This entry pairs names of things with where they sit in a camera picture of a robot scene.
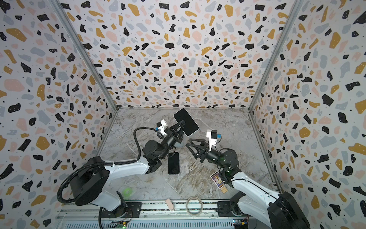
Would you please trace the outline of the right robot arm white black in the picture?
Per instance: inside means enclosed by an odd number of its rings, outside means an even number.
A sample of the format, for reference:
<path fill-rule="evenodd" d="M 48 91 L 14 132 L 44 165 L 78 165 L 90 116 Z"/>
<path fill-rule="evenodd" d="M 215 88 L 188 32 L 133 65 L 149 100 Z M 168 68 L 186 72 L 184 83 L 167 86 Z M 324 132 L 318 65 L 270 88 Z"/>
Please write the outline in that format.
<path fill-rule="evenodd" d="M 272 229 L 309 229 L 303 211 L 288 193 L 270 190 L 247 176 L 240 168 L 236 152 L 230 148 L 211 149 L 204 139 L 188 140 L 186 147 L 195 159 L 207 160 L 219 167 L 219 178 L 224 184 L 238 190 L 235 205 Z"/>

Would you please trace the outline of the phone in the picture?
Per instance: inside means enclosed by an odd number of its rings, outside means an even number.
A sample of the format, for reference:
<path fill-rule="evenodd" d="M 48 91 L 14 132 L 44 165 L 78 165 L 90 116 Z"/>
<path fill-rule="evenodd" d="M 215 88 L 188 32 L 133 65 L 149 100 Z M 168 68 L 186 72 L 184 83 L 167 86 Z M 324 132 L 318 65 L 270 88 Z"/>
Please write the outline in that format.
<path fill-rule="evenodd" d="M 177 121 L 177 123 L 181 121 L 185 122 L 184 133 L 186 136 L 192 136 L 199 130 L 198 124 L 194 121 L 194 119 L 191 117 L 191 115 L 185 108 L 182 108 L 181 110 L 177 111 L 173 115 L 173 117 Z"/>

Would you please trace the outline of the light blue phone case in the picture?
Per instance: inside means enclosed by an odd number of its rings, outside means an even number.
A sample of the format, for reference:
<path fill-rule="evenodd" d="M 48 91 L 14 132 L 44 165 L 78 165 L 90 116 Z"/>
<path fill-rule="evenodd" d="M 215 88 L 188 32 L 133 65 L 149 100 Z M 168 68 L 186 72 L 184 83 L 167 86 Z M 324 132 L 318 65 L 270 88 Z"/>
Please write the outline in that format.
<path fill-rule="evenodd" d="M 183 148 L 183 147 L 185 146 L 185 144 L 184 144 L 184 142 L 182 142 L 182 143 L 178 143 L 178 142 L 176 142 L 176 143 L 174 144 L 174 146 L 175 146 L 176 148 Z"/>

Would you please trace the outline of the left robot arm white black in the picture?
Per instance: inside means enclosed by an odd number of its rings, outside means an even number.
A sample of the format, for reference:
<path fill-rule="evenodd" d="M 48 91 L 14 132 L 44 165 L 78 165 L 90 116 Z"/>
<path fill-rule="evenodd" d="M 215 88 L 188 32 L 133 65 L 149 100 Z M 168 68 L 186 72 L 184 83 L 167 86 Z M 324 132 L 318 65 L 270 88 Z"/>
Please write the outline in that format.
<path fill-rule="evenodd" d="M 57 200 L 62 204 L 77 206 L 92 204 L 113 212 L 125 209 L 126 203 L 120 192 L 111 193 L 105 184 L 113 180 L 146 175 L 155 172 L 162 160 L 175 149 L 184 138 L 185 122 L 167 127 L 162 120 L 152 131 L 162 136 L 162 141 L 149 140 L 142 148 L 137 143 L 138 157 L 133 160 L 105 161 L 100 156 L 90 158 L 82 167 L 71 173 L 60 185 Z"/>

